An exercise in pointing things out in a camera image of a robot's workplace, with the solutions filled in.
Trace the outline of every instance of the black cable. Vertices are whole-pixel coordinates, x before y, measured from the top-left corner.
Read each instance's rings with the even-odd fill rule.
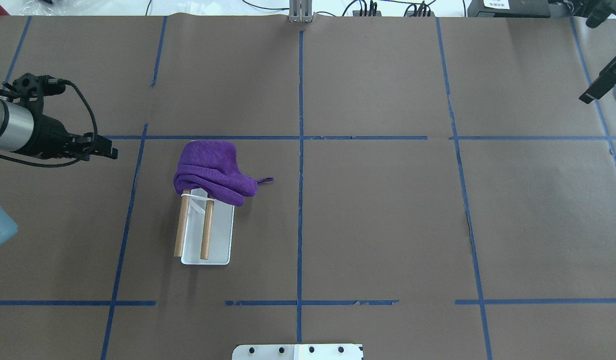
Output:
[[[274,8],[273,7],[262,7],[262,6],[260,7],[260,6],[255,5],[255,4],[251,4],[251,3],[247,2],[246,0],[241,0],[241,1],[246,3],[246,4],[248,4],[248,5],[250,5],[251,7],[254,7],[254,8],[257,8],[257,9],[263,9],[263,10],[289,10],[290,9],[288,7],[278,7],[278,8],[277,7],[276,8],[275,7]]]
[[[148,7],[146,7],[146,16],[148,16],[148,10],[150,10],[150,5],[152,5],[152,0],[148,2]]]
[[[90,107],[90,104],[88,104],[88,101],[86,100],[86,97],[83,96],[83,93],[81,92],[81,90],[79,90],[79,88],[77,87],[77,85],[74,84],[74,82],[70,81],[70,80],[62,80],[59,79],[59,83],[60,84],[66,84],[68,86],[71,86],[72,88],[74,88],[74,91],[77,92],[77,95],[79,96],[79,98],[81,98],[81,101],[83,102],[83,105],[86,106],[86,109],[88,109],[88,113],[90,114],[90,119],[92,120],[92,128],[93,128],[93,136],[92,136],[92,146],[90,146],[90,148],[88,150],[86,150],[86,152],[81,155],[81,157],[72,160],[70,162],[62,162],[61,164],[40,164],[37,162],[30,162],[30,161],[26,161],[26,160],[21,160],[21,159],[17,159],[15,157],[8,157],[7,155],[2,155],[0,153],[0,159],[3,160],[8,160],[14,163],[18,163],[18,164],[24,164],[26,166],[32,166],[32,167],[45,167],[45,168],[57,168],[57,167],[67,167],[67,166],[71,166],[72,164],[76,164],[77,162],[80,162],[81,160],[83,160],[84,158],[88,157],[90,155],[90,153],[92,153],[92,150],[94,150],[95,148],[95,141],[97,141],[97,137],[99,135],[99,131],[97,128],[97,120],[95,119],[95,113],[92,111],[92,108]]]
[[[406,1],[399,1],[399,2],[397,2],[396,0],[379,0],[379,1],[381,1],[381,2],[384,1],[384,2],[388,2],[388,3],[391,3],[391,2],[395,3],[396,2],[398,4],[414,4],[414,2],[412,3],[410,1],[409,2],[408,1],[407,2]]]
[[[346,12],[347,12],[347,10],[348,10],[348,9],[350,9],[350,6],[352,6],[352,4],[354,4],[354,3],[356,3],[356,2],[359,2],[359,5],[362,5],[361,1],[362,1],[362,0],[352,0],[352,1],[348,4],[348,6],[346,6],[346,9],[344,10],[344,13],[343,13],[343,14],[341,14],[341,16],[346,16]]]
[[[408,7],[406,7],[406,11],[403,12],[403,16],[408,16],[408,10],[410,10],[411,7],[415,7],[415,11],[414,12],[415,13],[417,12],[417,4],[411,2],[410,5],[408,5]]]

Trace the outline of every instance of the white tray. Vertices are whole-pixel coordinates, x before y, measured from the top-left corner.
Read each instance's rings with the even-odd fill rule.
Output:
[[[203,189],[194,189],[191,194],[204,198],[208,196],[208,193]],[[201,260],[205,202],[205,200],[198,198],[190,198],[181,263],[186,265],[227,265],[230,262],[230,248],[232,248],[234,205],[214,201],[212,231],[210,232],[210,255],[207,260]]]

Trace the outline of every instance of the blue tape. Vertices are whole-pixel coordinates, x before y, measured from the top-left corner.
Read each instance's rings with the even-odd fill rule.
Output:
[[[161,63],[161,50],[163,49],[163,38],[166,36],[166,24],[168,23],[168,17],[163,17],[163,25],[161,25],[161,38],[159,39],[159,50],[157,50],[157,61],[154,63],[154,76],[150,86],[154,86],[157,83],[157,75],[159,75],[159,63]]]
[[[137,141],[141,139],[141,135],[104,135],[104,137],[115,141]]]
[[[8,69],[8,74],[6,75],[6,80],[5,82],[10,82],[10,77],[12,76],[12,71],[15,70],[15,64],[17,64],[17,59],[19,58],[19,53],[21,53],[21,48],[24,45],[24,40],[26,39],[26,35],[27,35],[27,30],[30,27],[30,22],[32,21],[32,17],[28,16],[28,19],[26,21],[26,26],[24,27],[24,32],[21,34],[21,39],[19,39],[19,44],[17,46],[17,50],[15,51],[15,56],[12,58],[12,62],[10,63],[10,69]]]
[[[453,136],[452,136],[452,137],[450,137],[449,139],[453,141],[453,140],[455,139],[455,137],[453,137]],[[540,136],[540,137],[539,137],[539,136],[533,136],[533,137],[530,137],[530,136],[529,136],[529,137],[528,137],[528,136],[527,136],[527,137],[526,137],[526,136],[525,136],[525,137],[524,137],[524,136],[518,136],[518,137],[515,137],[515,136],[514,136],[514,137],[513,137],[513,136],[512,136],[512,137],[511,137],[511,136],[510,136],[510,137],[509,137],[509,136],[503,136],[503,137],[500,137],[500,136],[499,136],[499,137],[498,137],[498,136],[497,136],[497,137],[496,137],[496,136],[495,136],[495,137],[494,137],[494,136],[489,136],[489,137],[485,137],[485,136],[484,136],[484,137],[483,137],[483,136],[482,136],[482,137],[481,137],[481,136],[480,136],[480,137],[479,137],[479,136],[474,136],[474,137],[470,137],[470,136],[469,136],[469,137],[468,137],[468,136],[467,136],[467,137],[466,137],[466,136],[465,136],[465,137],[464,137],[464,136],[458,136],[458,137],[456,137],[456,139],[458,139],[459,141],[464,141],[464,140],[465,140],[465,141],[466,141],[466,140],[467,140],[467,141],[468,141],[468,140],[469,140],[469,141],[470,141],[470,140],[474,140],[474,141],[479,141],[479,140],[480,140],[480,141],[481,141],[481,140],[482,140],[482,141],[483,141],[483,140],[484,140],[484,141],[485,141],[485,140],[489,140],[489,141],[494,141],[494,140],[495,140],[495,141],[496,141],[496,140],[497,140],[497,141],[498,141],[498,140],[499,140],[499,141],[500,141],[500,140],[503,140],[503,141],[509,141],[509,140],[510,140],[510,141],[511,141],[511,140],[512,140],[512,141],[513,141],[513,140],[514,140],[514,141],[515,141],[515,140],[518,140],[518,141],[524,141],[524,140],[525,140],[525,141],[526,141],[526,140],[527,140],[527,141],[528,141],[528,140],[529,140],[529,141],[530,141],[530,140],[531,140],[531,141],[539,141],[539,140],[540,140],[540,141],[541,141],[541,140],[542,140],[542,141],[543,141],[543,140],[544,140],[544,141],[545,141],[545,140],[548,140],[548,141],[554,141],[554,140],[555,140],[555,141],[556,141],[556,140],[557,140],[557,141],[558,141],[558,140],[559,140],[559,141],[560,141],[560,140],[563,140],[563,141],[592,141],[592,140],[593,140],[593,141],[597,141],[597,140],[598,140],[598,141],[599,141],[599,140],[600,140],[600,141],[601,141],[601,140],[602,140],[602,141],[603,141],[603,140],[604,140],[604,141],[605,141],[605,140],[606,140],[606,137],[603,137],[603,136],[602,136],[602,137],[601,137],[601,136],[600,136],[600,137],[599,137],[599,136],[598,136],[598,137],[597,137],[597,136],[593,136],[593,137],[590,137],[590,136],[589,136],[589,137],[588,137],[588,136],[587,136],[587,137],[586,137],[586,136],[585,136],[585,137],[584,137],[584,136],[578,136],[578,137],[575,137],[575,136],[574,136],[574,137],[573,137],[573,136],[572,136],[572,137],[571,137],[571,136],[570,136],[570,137],[569,137],[569,136],[563,136],[563,137],[560,137],[560,136],[559,136],[559,137],[558,137],[558,136],[557,136],[557,137],[556,137],[556,136],[555,136],[555,137],[554,137],[554,136],[548,136],[548,137],[545,137],[545,136],[544,136],[544,137],[543,137],[543,136],[542,136],[542,137],[541,137],[541,136]]]
[[[303,298],[303,32],[299,32],[299,219],[297,244],[297,344],[301,344],[303,328],[301,321],[303,312],[301,300]]]
[[[206,140],[206,141],[297,141],[299,139],[298,136],[257,136],[257,135],[253,135],[253,136],[248,136],[248,135],[150,135],[148,137],[146,137],[146,139],[148,140],[157,140],[159,139],[160,141],[166,141],[166,140]]]
[[[225,301],[226,306],[296,306],[296,300],[235,300]]]
[[[463,163],[461,162],[461,150],[459,149],[459,140],[457,133],[457,125],[454,118],[454,109],[452,109],[452,102],[450,101],[450,80],[448,78],[448,70],[445,63],[445,52],[443,51],[443,38],[441,33],[441,23],[439,18],[436,20],[436,32],[439,39],[439,52],[441,54],[441,64],[443,66],[443,79],[445,80],[445,93],[448,100],[448,111],[450,112],[450,118],[452,119],[452,136],[454,137],[454,150],[457,156],[457,166],[459,169],[459,180],[461,180],[461,194],[463,195],[463,207],[465,208],[466,217],[468,219],[468,231],[470,234],[470,244],[472,246],[472,265],[474,267],[474,277],[477,283],[477,295],[479,300],[483,299],[483,290],[481,288],[481,274],[479,273],[479,261],[477,260],[477,246],[475,246],[474,233],[472,232],[472,217],[470,216],[470,205],[468,203],[468,192],[466,191],[465,178],[463,176]],[[481,325],[483,328],[483,337],[486,345],[486,356],[488,360],[492,360],[492,350],[490,347],[490,331],[488,330],[488,319],[486,317],[486,307],[481,304],[479,306],[481,310]]]
[[[115,306],[156,306],[156,301],[115,301]]]
[[[301,300],[301,306],[391,306],[398,300]],[[226,306],[296,306],[296,300],[234,300],[225,301]]]
[[[579,55],[579,61],[581,62],[581,67],[583,68],[587,83],[588,85],[590,85],[592,84],[592,82],[590,81],[590,74],[587,70],[586,60],[584,59],[583,52],[581,51],[581,46],[579,44],[579,36],[577,34],[577,28],[575,27],[575,21],[572,16],[570,17],[570,27],[572,29],[572,36],[575,39],[575,45],[577,47],[577,54]],[[601,121],[601,127],[603,128],[603,134],[605,135],[605,139],[608,142],[608,147],[610,148],[610,155],[612,155],[612,161],[614,162],[614,168],[616,169],[616,151],[614,150],[614,145],[612,144],[612,140],[610,139],[610,132],[608,132],[608,127],[605,123],[603,112],[601,111],[601,107],[599,107],[599,102],[597,100],[594,100],[594,107],[596,107],[596,112],[599,115],[599,121]]]
[[[320,140],[321,140],[321,141],[322,141],[322,140],[324,140],[324,141],[331,141],[331,140],[332,140],[332,141],[333,141],[333,140],[334,140],[334,141],[335,141],[335,140],[336,140],[336,141],[337,141],[337,140],[339,140],[339,141],[346,141],[346,140],[347,140],[347,141],[348,141],[348,140],[349,140],[349,141],[350,141],[350,140],[351,140],[351,141],[352,141],[352,140],[354,140],[354,141],[361,141],[361,140],[362,140],[362,141],[363,141],[363,140],[364,140],[364,141],[365,141],[365,140],[366,140],[366,141],[367,141],[367,140],[369,140],[369,141],[376,141],[376,140],[377,140],[377,141],[378,141],[378,140],[379,140],[379,141],[380,141],[380,140],[381,140],[381,141],[382,141],[382,140],[384,140],[384,141],[391,141],[391,140],[392,140],[392,141],[393,141],[393,140],[394,140],[394,141],[395,141],[395,140],[396,140],[396,141],[397,141],[397,140],[399,140],[399,141],[406,141],[406,140],[407,140],[407,141],[408,141],[408,140],[409,140],[409,141],[410,141],[410,140],[411,140],[411,141],[412,141],[412,140],[413,140],[413,141],[419,141],[419,140],[420,140],[420,141],[421,141],[421,140],[422,140],[422,141],[423,141],[423,140],[424,140],[424,141],[425,141],[425,140],[427,140],[428,138],[427,138],[427,136],[426,136],[426,137],[425,137],[425,136],[424,136],[424,137],[423,137],[423,136],[413,136],[413,137],[412,137],[412,136],[411,136],[411,137],[410,137],[410,136],[409,136],[409,137],[408,137],[408,136],[379,136],[379,137],[378,137],[378,136],[377,136],[377,137],[376,137],[376,136],[369,136],[369,137],[367,137],[367,136],[366,136],[366,137],[365,137],[365,136],[364,136],[364,137],[363,137],[363,136],[362,136],[362,137],[361,137],[361,136],[324,136],[324,137],[322,137],[322,136],[321,136],[321,137],[320,137],[320,136],[310,136],[310,137],[305,137],[305,139],[306,139],[306,140],[310,140],[310,141],[316,141],[316,140],[317,140],[317,141],[318,141],[318,140],[319,140],[319,141],[320,141]]]
[[[398,300],[303,300],[301,303],[304,306],[392,306],[398,302]]]
[[[109,300],[0,300],[0,306],[110,306]],[[156,301],[117,301],[117,306],[156,306]]]
[[[110,342],[110,333],[112,331],[112,323],[114,319],[114,308],[116,305],[116,297],[119,292],[119,282],[121,281],[121,271],[123,269],[123,260],[125,258],[125,246],[128,242],[128,234],[130,232],[130,219],[132,218],[132,210],[134,209],[134,197],[137,193],[137,180],[139,178],[139,169],[143,160],[143,148],[146,143],[146,134],[148,133],[147,123],[143,125],[143,134],[141,134],[141,145],[139,145],[139,155],[137,157],[137,165],[134,168],[134,180],[132,181],[132,191],[130,192],[130,202],[128,205],[128,214],[125,218],[125,228],[123,230],[123,240],[121,242],[121,250],[119,251],[119,261],[116,266],[116,275],[114,277],[114,287],[112,291],[112,301],[110,311],[108,313],[108,322],[106,326],[106,336],[104,337],[104,346],[101,350],[101,360],[105,360],[107,355],[107,347]]]
[[[541,305],[541,304],[542,305],[543,304],[544,305],[545,304],[550,305],[550,304],[554,304],[554,303],[555,304],[556,303],[557,304],[558,303],[559,304],[560,303],[563,303],[563,304],[569,304],[569,303],[570,304],[571,303],[572,304],[573,303],[574,304],[575,303],[578,303],[578,304],[584,304],[584,303],[585,304],[586,303],[587,304],[588,303],[589,304],[590,303],[593,303],[593,304],[597,304],[597,303],[598,304],[599,303],[600,304],[601,303],[602,304],[603,303],[604,304],[605,303],[612,304],[613,303],[614,304],[615,303],[616,304],[616,298],[593,298],[593,299],[590,299],[590,298],[589,299],[588,298],[587,299],[586,298],[578,298],[578,299],[575,299],[575,298],[574,299],[573,298],[572,299],[571,298],[570,299],[569,298],[563,298],[563,299],[560,299],[560,298],[559,299],[558,298],[557,299],[556,298],[555,299],[554,298],[548,298],[548,299],[545,299],[545,298],[544,299],[543,298],[542,299],[541,298],[540,299],[539,298],[533,298],[533,299],[530,299],[530,298],[529,299],[528,298],[527,299],[526,298],[525,299],[524,298],[518,298],[518,299],[515,299],[515,298],[514,299],[513,298],[512,299],[511,298],[510,299],[509,298],[503,298],[503,299],[500,299],[499,298],[498,299],[497,298],[496,299],[495,298],[494,299],[494,298],[491,298],[491,299],[484,299],[482,301],[481,300],[480,301],[479,300],[470,300],[470,299],[461,299],[461,300],[455,300],[454,301],[455,305],[481,305],[481,304],[483,304],[483,305]]]
[[[108,300],[0,300],[0,306],[109,306]]]

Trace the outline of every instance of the purple cloth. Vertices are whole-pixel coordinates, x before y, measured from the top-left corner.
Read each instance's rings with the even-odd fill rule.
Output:
[[[240,207],[246,196],[255,196],[257,182],[239,171],[237,148],[227,141],[192,141],[186,145],[177,173],[175,190],[204,189],[209,196]]]

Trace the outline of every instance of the wooden stick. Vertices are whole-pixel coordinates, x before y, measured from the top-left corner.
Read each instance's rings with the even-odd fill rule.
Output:
[[[181,197],[181,209],[179,210],[179,225],[177,228],[177,242],[175,243],[175,257],[182,257],[184,255],[184,238],[186,237],[187,228],[187,210],[190,207],[190,197]]]
[[[205,220],[203,221],[203,237],[201,239],[201,259],[207,260],[210,257],[210,233],[212,232],[212,214],[214,212],[214,201],[205,202]]]

